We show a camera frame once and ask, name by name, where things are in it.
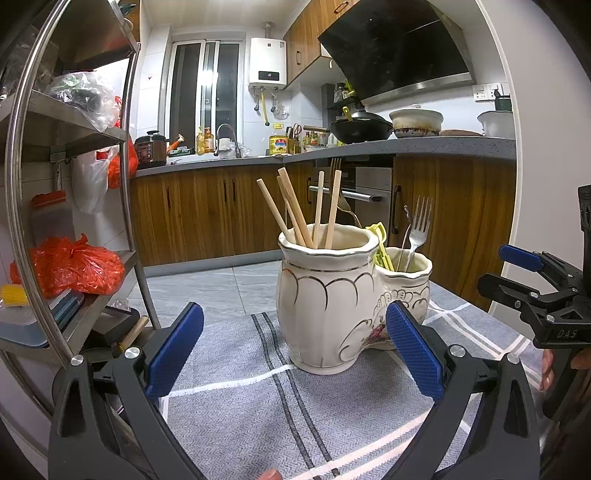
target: ceramic utensil holder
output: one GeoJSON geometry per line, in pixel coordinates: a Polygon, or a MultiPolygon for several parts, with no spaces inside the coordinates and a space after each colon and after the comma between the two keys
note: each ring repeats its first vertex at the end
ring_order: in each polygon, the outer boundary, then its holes
{"type": "MultiPolygon", "coordinates": [[[[326,225],[320,232],[323,245],[326,225]]],[[[277,316],[290,358],[302,370],[337,374],[366,348],[393,349],[385,312],[394,300],[402,300],[417,320],[424,320],[432,269],[425,256],[415,255],[409,273],[384,270],[374,264],[378,238],[349,225],[335,225],[333,250],[294,245],[283,234],[279,244],[284,258],[277,316]]],[[[396,264],[400,249],[387,251],[396,264]]]]}

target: hand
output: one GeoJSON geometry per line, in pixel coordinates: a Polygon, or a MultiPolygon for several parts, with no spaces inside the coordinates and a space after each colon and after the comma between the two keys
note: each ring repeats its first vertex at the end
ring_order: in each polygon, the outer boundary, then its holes
{"type": "MultiPolygon", "coordinates": [[[[544,350],[542,354],[542,382],[540,390],[548,390],[554,382],[554,371],[552,364],[554,363],[554,354],[552,350],[544,350]]],[[[588,370],[591,369],[591,348],[586,348],[579,352],[571,361],[570,367],[573,370],[588,370]]]]}
{"type": "Polygon", "coordinates": [[[278,470],[267,470],[257,480],[283,480],[283,477],[278,470]]]}

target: food container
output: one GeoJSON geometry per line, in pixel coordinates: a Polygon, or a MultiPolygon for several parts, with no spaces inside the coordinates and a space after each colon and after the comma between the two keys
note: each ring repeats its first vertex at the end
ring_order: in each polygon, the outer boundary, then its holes
{"type": "Polygon", "coordinates": [[[443,123],[442,114],[422,109],[420,105],[390,112],[390,119],[396,138],[437,137],[443,123]]]}
{"type": "Polygon", "coordinates": [[[286,154],[287,135],[271,135],[269,137],[269,155],[286,154]]]}
{"type": "Polygon", "coordinates": [[[486,137],[515,139],[513,112],[488,111],[478,115],[486,137]]]}

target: wooden chopstick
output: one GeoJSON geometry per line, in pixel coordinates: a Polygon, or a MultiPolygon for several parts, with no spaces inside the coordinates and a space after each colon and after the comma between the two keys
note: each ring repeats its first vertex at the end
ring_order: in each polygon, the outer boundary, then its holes
{"type": "Polygon", "coordinates": [[[314,242],[312,241],[312,236],[308,231],[308,226],[306,225],[306,219],[304,219],[304,214],[301,211],[300,204],[297,201],[296,192],[291,184],[290,176],[287,174],[287,170],[285,167],[279,169],[279,176],[281,177],[281,181],[283,182],[283,186],[285,187],[285,193],[287,198],[285,199],[286,202],[289,202],[291,205],[291,209],[295,215],[295,224],[300,227],[300,233],[304,238],[304,242],[308,248],[314,248],[314,242]]]}
{"type": "Polygon", "coordinates": [[[267,186],[265,185],[265,182],[263,181],[263,179],[258,179],[256,181],[256,183],[258,184],[259,188],[261,189],[262,195],[263,195],[263,197],[265,197],[265,200],[267,201],[267,205],[271,209],[271,213],[273,214],[273,217],[275,217],[275,221],[277,222],[277,225],[279,225],[279,228],[283,232],[283,235],[285,235],[286,240],[288,242],[291,242],[292,244],[295,243],[296,241],[294,239],[294,236],[287,229],[287,225],[283,221],[283,217],[279,213],[277,205],[275,205],[275,202],[273,201],[273,197],[269,193],[269,190],[267,190],[267,186]]]}
{"type": "Polygon", "coordinates": [[[318,173],[318,194],[316,196],[316,220],[314,221],[314,248],[320,243],[320,215],[322,214],[322,197],[324,196],[324,170],[318,173]]]}
{"type": "Polygon", "coordinates": [[[342,172],[340,170],[335,170],[335,182],[332,186],[332,198],[330,200],[329,225],[326,229],[326,243],[324,244],[324,248],[327,250],[332,249],[332,240],[335,234],[336,206],[339,202],[341,174],[342,172]]]}
{"type": "Polygon", "coordinates": [[[283,201],[285,202],[285,207],[287,208],[287,213],[291,218],[291,223],[294,226],[295,238],[297,242],[293,242],[296,245],[301,245],[302,247],[306,246],[306,242],[304,242],[304,237],[301,236],[300,228],[297,226],[296,217],[294,215],[293,210],[291,209],[290,203],[287,201],[287,194],[285,192],[285,187],[283,186],[283,182],[281,181],[281,177],[277,177],[277,183],[279,184],[279,189],[281,190],[281,195],[283,197],[283,201]]]}

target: metal fork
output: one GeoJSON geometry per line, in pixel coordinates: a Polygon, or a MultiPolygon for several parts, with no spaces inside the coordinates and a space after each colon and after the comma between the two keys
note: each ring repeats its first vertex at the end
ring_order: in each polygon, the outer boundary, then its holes
{"type": "Polygon", "coordinates": [[[417,199],[417,207],[414,210],[413,216],[413,228],[410,230],[410,252],[404,272],[408,271],[410,262],[413,259],[414,253],[417,248],[421,247],[427,241],[427,235],[429,235],[429,229],[431,228],[431,210],[433,209],[433,201],[429,197],[423,197],[421,203],[421,196],[417,199]]]}

